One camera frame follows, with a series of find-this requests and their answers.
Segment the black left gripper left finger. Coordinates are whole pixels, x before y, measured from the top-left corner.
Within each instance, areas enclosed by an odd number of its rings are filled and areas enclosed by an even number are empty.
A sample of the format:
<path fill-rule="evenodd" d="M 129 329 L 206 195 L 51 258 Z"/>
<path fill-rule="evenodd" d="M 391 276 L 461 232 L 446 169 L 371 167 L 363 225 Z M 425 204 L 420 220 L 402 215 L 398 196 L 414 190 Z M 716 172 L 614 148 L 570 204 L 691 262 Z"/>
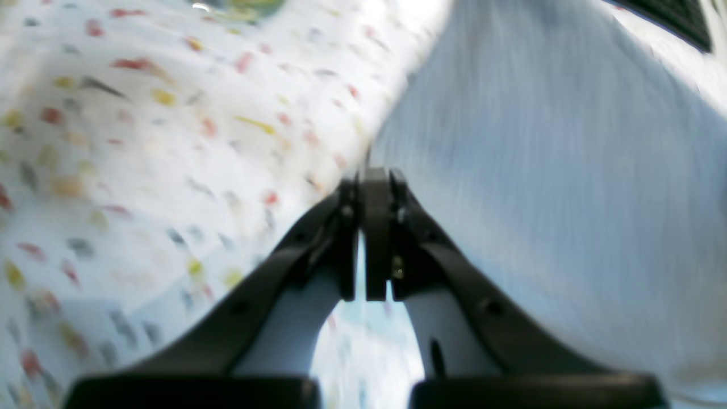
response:
<path fill-rule="evenodd" d="M 355 295 L 356 181 L 345 180 L 181 339 L 76 383 L 66 408 L 322 408 L 320 328 Z"/>

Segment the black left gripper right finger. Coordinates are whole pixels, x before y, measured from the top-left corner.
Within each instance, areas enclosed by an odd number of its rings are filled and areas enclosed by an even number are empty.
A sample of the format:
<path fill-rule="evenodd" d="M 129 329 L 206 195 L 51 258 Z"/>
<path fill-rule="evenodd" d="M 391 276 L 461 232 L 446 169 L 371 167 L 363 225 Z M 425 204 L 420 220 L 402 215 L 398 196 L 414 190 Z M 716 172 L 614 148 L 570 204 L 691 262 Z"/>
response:
<path fill-rule="evenodd" d="M 410 408 L 668 408 L 652 375 L 595 364 L 481 273 L 399 170 L 363 172 L 366 299 L 407 309 L 425 370 Z"/>

